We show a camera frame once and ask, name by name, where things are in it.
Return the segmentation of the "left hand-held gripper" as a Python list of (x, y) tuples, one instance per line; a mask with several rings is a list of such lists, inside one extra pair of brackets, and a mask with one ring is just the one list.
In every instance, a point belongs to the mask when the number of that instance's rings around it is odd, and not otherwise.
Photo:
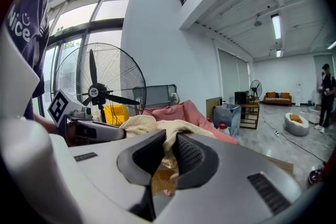
[(62, 136), (70, 146), (88, 145), (88, 141), (117, 141), (126, 137), (123, 129), (91, 121), (91, 109), (63, 90), (57, 91), (48, 108), (53, 120), (49, 134)]

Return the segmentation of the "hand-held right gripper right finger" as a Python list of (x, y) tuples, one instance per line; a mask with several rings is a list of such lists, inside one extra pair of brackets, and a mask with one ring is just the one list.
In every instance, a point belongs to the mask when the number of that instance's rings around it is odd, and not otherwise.
[(180, 176), (158, 220), (292, 220), (299, 184), (260, 154), (197, 134), (172, 148)]

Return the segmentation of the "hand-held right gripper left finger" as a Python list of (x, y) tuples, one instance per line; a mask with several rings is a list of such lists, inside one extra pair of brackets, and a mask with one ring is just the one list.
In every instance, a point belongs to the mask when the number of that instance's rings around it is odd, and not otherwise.
[(165, 131), (155, 131), (69, 150), (84, 175), (112, 202), (154, 220), (151, 182), (164, 157), (165, 139)]

